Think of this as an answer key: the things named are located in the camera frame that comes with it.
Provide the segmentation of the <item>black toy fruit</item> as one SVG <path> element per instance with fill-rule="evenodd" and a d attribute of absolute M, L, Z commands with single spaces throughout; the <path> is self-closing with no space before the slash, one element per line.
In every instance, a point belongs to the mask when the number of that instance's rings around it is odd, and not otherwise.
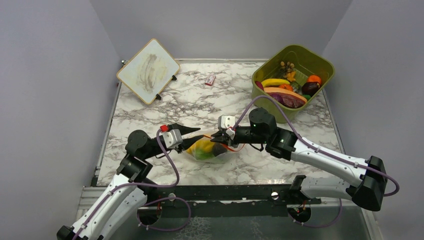
<path fill-rule="evenodd" d="M 212 154 L 214 157 L 218 157 L 227 152 L 228 152 L 228 149 L 220 143 L 215 143 L 212 147 Z"/>

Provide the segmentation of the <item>yellow toy bell pepper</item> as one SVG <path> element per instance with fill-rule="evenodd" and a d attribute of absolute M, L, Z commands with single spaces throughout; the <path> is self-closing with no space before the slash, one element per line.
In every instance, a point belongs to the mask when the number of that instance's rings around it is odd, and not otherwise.
<path fill-rule="evenodd" d="M 195 151 L 203 151 L 203 152 L 212 152 L 212 148 L 214 146 L 214 142 L 211 142 L 209 139 L 200 139 L 195 144 L 193 144 L 186 152 L 190 155 L 193 155 Z"/>

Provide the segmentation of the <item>clear zip top bag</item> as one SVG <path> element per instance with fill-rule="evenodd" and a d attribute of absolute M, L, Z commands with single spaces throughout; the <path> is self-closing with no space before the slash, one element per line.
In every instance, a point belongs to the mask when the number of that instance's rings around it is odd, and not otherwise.
<path fill-rule="evenodd" d="M 205 132 L 202 138 L 197 140 L 184 152 L 194 161 L 208 164 L 224 164 L 240 155 L 245 144 L 237 147 L 223 143 L 212 142 L 211 132 Z"/>

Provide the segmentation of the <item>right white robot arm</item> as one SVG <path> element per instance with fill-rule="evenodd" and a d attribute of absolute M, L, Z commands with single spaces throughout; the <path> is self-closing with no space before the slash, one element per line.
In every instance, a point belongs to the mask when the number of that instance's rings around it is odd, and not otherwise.
<path fill-rule="evenodd" d="M 249 115 L 249 126 L 234 126 L 233 116 L 220 116 L 218 132 L 212 142 L 236 147 L 239 144 L 260 144 L 271 156 L 295 161 L 332 174 L 327 178 L 298 177 L 288 190 L 289 199 L 300 204 L 313 198 L 351 200 L 357 206 L 378 212 L 388 179 L 383 160 L 352 157 L 319 146 L 304 137 L 277 126 L 275 117 L 265 109 L 256 108 Z"/>

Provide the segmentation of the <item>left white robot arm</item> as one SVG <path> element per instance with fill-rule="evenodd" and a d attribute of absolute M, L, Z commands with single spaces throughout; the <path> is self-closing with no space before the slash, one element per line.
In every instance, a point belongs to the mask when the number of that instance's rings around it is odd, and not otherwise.
<path fill-rule="evenodd" d="M 59 240 L 106 240 L 135 209 L 152 205 L 157 200 L 157 189 L 173 188 L 180 182 L 176 165 L 169 156 L 175 150 L 188 150 L 203 135 L 184 139 L 198 131 L 178 123 L 162 125 L 155 137 L 143 130 L 134 130 L 127 138 L 126 154 L 112 181 L 94 205 L 72 226 L 63 225 L 57 232 Z M 173 168 L 176 180 L 171 184 L 157 184 L 147 178 L 153 165 L 148 159 L 163 154 Z"/>

